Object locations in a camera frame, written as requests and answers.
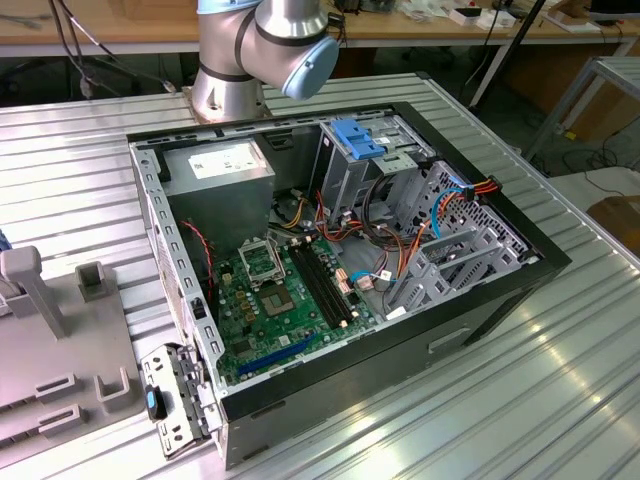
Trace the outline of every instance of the motherboard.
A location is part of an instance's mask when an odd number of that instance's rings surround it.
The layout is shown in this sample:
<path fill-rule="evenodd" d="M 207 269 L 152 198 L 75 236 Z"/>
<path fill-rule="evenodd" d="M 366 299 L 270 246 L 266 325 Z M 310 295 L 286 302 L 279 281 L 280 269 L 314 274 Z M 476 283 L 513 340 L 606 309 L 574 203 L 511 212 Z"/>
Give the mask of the motherboard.
<path fill-rule="evenodd" d="M 339 288 L 340 265 L 326 240 L 268 250 L 255 245 L 216 267 L 221 279 L 218 330 L 226 345 L 218 369 L 227 384 L 357 337 L 375 323 L 355 290 Z M 258 284 L 255 279 L 269 272 L 275 280 Z"/>

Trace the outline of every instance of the workbench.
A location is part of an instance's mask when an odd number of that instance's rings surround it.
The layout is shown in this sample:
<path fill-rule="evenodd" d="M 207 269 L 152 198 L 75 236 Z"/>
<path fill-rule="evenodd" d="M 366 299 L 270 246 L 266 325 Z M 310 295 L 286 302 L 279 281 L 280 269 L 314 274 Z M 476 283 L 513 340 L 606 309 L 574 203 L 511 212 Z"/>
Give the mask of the workbench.
<path fill-rule="evenodd" d="M 142 412 L 0 476 L 637 478 L 638 260 L 431 80 L 332 81 L 305 103 L 265 95 L 275 115 L 411 102 L 573 263 L 489 337 L 231 472 L 213 444 L 165 462 Z M 125 134 L 193 124 L 179 94 L 0 110 L 3 231 L 40 249 L 45 277 L 89 260 L 112 265 L 138 358 L 178 335 Z"/>

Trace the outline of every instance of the blue plastic latch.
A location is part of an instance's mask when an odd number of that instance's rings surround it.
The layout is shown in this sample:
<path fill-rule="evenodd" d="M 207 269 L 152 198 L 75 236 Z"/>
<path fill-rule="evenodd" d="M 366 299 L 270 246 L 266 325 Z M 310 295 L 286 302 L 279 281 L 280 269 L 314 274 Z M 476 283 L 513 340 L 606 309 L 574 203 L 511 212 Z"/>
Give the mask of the blue plastic latch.
<path fill-rule="evenodd" d="M 153 408 L 156 406 L 156 397 L 153 392 L 147 393 L 147 408 Z"/>
<path fill-rule="evenodd" d="M 386 150 L 375 143 L 367 134 L 367 130 L 355 120 L 334 120 L 331 126 L 356 160 L 381 157 L 386 153 Z"/>

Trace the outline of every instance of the blue drive bracket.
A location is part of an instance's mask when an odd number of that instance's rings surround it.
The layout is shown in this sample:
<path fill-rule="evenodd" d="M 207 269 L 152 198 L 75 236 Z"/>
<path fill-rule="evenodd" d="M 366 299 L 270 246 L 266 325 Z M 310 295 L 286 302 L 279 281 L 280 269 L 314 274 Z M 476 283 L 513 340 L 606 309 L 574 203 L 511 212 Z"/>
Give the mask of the blue drive bracket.
<path fill-rule="evenodd" d="M 7 237 L 2 233 L 2 230 L 0 230 L 0 252 L 3 250 L 11 250 L 11 244 L 9 243 L 9 240 L 7 240 Z"/>
<path fill-rule="evenodd" d="M 387 153 L 355 120 L 334 120 L 331 126 L 340 141 L 351 150 L 351 155 L 356 160 L 381 157 Z"/>

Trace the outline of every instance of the blue object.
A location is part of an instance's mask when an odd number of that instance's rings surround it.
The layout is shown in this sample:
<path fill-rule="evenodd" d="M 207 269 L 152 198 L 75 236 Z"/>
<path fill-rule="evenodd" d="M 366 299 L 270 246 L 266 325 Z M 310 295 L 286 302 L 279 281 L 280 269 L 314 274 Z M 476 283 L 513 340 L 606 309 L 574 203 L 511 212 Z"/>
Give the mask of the blue object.
<path fill-rule="evenodd" d="M 2 230 L 0 230 L 0 252 L 3 250 L 11 250 L 11 244 L 9 243 L 9 240 L 7 240 L 7 237 L 2 233 Z"/>
<path fill-rule="evenodd" d="M 438 210 L 440 210 L 440 202 L 442 199 L 449 195 L 450 193 L 462 193 L 462 190 L 459 188 L 448 188 L 436 198 L 436 201 L 433 203 L 433 207 L 431 207 L 431 228 L 433 228 L 433 233 L 436 234 L 437 238 L 440 238 L 440 227 L 438 226 Z"/>
<path fill-rule="evenodd" d="M 342 143 L 349 147 L 351 155 L 356 160 L 381 157 L 386 153 L 386 150 L 375 143 L 367 130 L 355 120 L 334 120 L 331 126 Z"/>
<path fill-rule="evenodd" d="M 282 93 L 295 100 L 313 97 L 327 83 L 338 61 L 339 51 L 335 39 L 324 37 L 300 60 L 284 82 Z"/>
<path fill-rule="evenodd" d="M 147 408 L 153 408 L 156 406 L 156 397 L 153 392 L 147 392 Z"/>
<path fill-rule="evenodd" d="M 474 188 L 474 186 L 473 186 L 473 185 L 467 185 L 467 184 L 465 184 L 465 183 L 464 183 L 462 180 L 460 180 L 458 177 L 451 176 L 451 177 L 449 177 L 449 178 L 451 178 L 451 181 L 452 181 L 453 183 L 455 183 L 456 185 L 458 185 L 460 188 Z"/>
<path fill-rule="evenodd" d="M 231 12 L 258 5 L 262 0 L 198 0 L 198 15 Z"/>
<path fill-rule="evenodd" d="M 295 345 L 291 345 L 289 347 L 283 348 L 282 350 L 278 350 L 277 352 L 270 353 L 266 357 L 259 358 L 245 365 L 242 365 L 241 367 L 238 367 L 238 375 L 255 372 L 256 370 L 260 370 L 261 368 L 273 365 L 280 360 L 284 360 L 287 357 L 303 352 L 304 350 L 306 350 L 315 336 L 316 334 L 314 333 L 309 338 L 296 343 Z"/>

